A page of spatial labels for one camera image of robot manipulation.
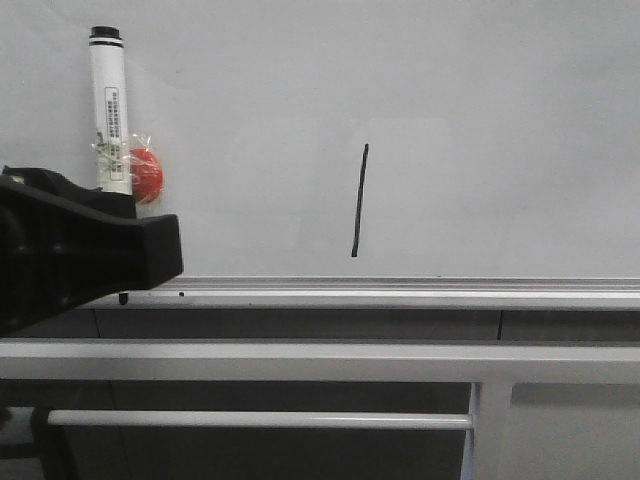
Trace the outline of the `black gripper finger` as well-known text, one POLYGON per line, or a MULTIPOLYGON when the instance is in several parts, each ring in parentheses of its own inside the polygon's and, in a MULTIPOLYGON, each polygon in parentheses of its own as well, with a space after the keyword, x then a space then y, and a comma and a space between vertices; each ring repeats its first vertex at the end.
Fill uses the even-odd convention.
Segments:
POLYGON ((42 168, 1 172, 1 333, 183 271, 179 220, 42 168))

